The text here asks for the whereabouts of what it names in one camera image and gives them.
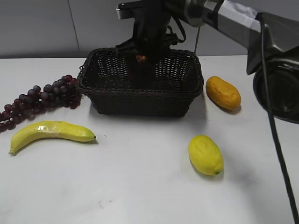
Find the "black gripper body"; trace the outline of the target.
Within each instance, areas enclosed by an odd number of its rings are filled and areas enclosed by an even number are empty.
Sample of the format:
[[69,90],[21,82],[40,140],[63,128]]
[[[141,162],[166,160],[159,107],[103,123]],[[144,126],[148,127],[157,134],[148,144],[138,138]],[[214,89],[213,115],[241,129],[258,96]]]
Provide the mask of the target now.
[[116,12],[120,20],[135,20],[132,37],[115,46],[117,55],[135,55],[145,57],[146,61],[158,61],[169,54],[171,45],[186,40],[181,22],[166,7],[164,0],[121,3]]

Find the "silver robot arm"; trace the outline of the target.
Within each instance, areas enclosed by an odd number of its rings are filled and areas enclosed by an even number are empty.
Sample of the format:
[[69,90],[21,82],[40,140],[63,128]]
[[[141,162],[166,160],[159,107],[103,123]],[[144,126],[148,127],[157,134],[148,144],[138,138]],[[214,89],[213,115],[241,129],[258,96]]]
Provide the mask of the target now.
[[254,74],[254,93],[273,115],[299,121],[299,23],[230,0],[138,0],[117,6],[118,18],[133,18],[132,37],[116,46],[118,54],[165,57],[181,40],[169,27],[185,22],[209,25],[247,49],[247,74]]

